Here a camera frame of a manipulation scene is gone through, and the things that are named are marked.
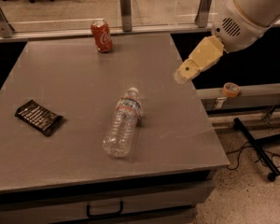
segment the bottle label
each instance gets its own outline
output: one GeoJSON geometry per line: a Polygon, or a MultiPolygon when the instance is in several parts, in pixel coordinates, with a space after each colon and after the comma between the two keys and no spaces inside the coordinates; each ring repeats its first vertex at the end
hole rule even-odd
{"type": "Polygon", "coordinates": [[[129,109],[137,116],[138,121],[141,121],[141,106],[131,98],[122,98],[116,105],[116,109],[129,109]]]}

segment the coca-cola can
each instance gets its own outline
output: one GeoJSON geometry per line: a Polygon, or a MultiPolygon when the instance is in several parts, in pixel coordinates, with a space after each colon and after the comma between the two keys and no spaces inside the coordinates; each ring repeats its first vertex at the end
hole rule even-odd
{"type": "Polygon", "coordinates": [[[95,40],[96,48],[100,52],[108,52],[112,49],[112,39],[109,25],[105,20],[94,21],[91,24],[91,32],[95,40]]]}

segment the table surface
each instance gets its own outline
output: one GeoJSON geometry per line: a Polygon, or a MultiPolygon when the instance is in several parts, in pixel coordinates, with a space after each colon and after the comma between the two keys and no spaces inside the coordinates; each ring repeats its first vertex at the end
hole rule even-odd
{"type": "Polygon", "coordinates": [[[112,52],[93,38],[28,42],[0,90],[0,193],[182,174],[229,164],[169,34],[113,36],[112,52]],[[124,159],[102,142],[121,94],[136,87],[144,118],[124,159]],[[34,99],[64,123],[46,137],[14,117],[34,99]]]}

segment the metal frame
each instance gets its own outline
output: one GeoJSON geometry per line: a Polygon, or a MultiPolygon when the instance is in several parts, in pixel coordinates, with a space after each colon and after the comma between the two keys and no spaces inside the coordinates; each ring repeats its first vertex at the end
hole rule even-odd
{"type": "Polygon", "coordinates": [[[235,110],[280,105],[280,83],[241,87],[235,98],[225,97],[221,88],[197,90],[206,111],[235,110]]]}
{"type": "Polygon", "coordinates": [[[130,32],[133,29],[131,0],[120,0],[120,12],[122,31],[130,32]]]}
{"type": "MultiPolygon", "coordinates": [[[[211,31],[211,24],[207,27],[199,28],[194,23],[187,24],[171,24],[171,25],[148,25],[134,26],[129,34],[151,34],[151,33],[204,33],[211,31]]],[[[274,26],[280,27],[280,21],[274,26]]],[[[120,28],[110,28],[112,35],[126,35],[120,28]]],[[[92,36],[91,29],[61,30],[61,31],[45,31],[45,32],[16,32],[14,31],[11,38],[5,39],[0,36],[0,42],[28,41],[28,40],[45,40],[57,38],[73,38],[73,37],[89,37],[92,36]]]]}
{"type": "Polygon", "coordinates": [[[252,136],[252,134],[249,132],[249,130],[244,126],[244,124],[238,118],[234,119],[234,126],[233,127],[234,127],[234,129],[239,129],[240,131],[242,131],[244,136],[248,139],[249,143],[257,151],[260,158],[265,162],[265,164],[271,170],[271,173],[268,174],[268,179],[270,181],[274,182],[276,177],[280,175],[280,171],[273,164],[273,161],[270,160],[270,158],[265,153],[265,151],[262,149],[262,146],[280,141],[280,134],[276,134],[276,135],[273,135],[273,136],[267,136],[267,137],[260,138],[260,139],[255,139],[252,136]]]}
{"type": "Polygon", "coordinates": [[[14,34],[13,27],[8,23],[6,16],[0,8],[0,37],[11,38],[14,34]]]}
{"type": "Polygon", "coordinates": [[[198,27],[207,26],[211,4],[212,4],[212,0],[200,0],[198,14],[195,19],[196,25],[198,27]]]}

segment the metal pole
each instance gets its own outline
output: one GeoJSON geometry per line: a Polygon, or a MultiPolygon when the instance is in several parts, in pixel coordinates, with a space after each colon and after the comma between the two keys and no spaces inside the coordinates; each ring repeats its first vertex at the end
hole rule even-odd
{"type": "Polygon", "coordinates": [[[200,0],[198,13],[196,16],[196,25],[198,27],[206,27],[208,22],[209,10],[212,4],[212,0],[200,0]]]}
{"type": "Polygon", "coordinates": [[[120,0],[122,31],[130,32],[132,30],[132,9],[131,0],[120,0]]]}
{"type": "Polygon", "coordinates": [[[0,36],[2,38],[11,38],[14,34],[13,27],[8,24],[7,18],[0,8],[0,36]]]}
{"type": "Polygon", "coordinates": [[[273,176],[273,178],[280,175],[280,171],[278,168],[273,164],[273,162],[270,160],[270,158],[267,156],[267,154],[264,152],[261,146],[258,144],[258,140],[254,139],[254,137],[251,135],[251,133],[248,131],[248,129],[244,126],[244,124],[238,119],[234,119],[234,123],[236,125],[236,128],[238,128],[240,131],[243,132],[245,137],[248,139],[249,143],[253,146],[253,148],[258,152],[262,160],[265,162],[265,164],[271,169],[272,174],[269,174],[270,176],[273,176]]]}

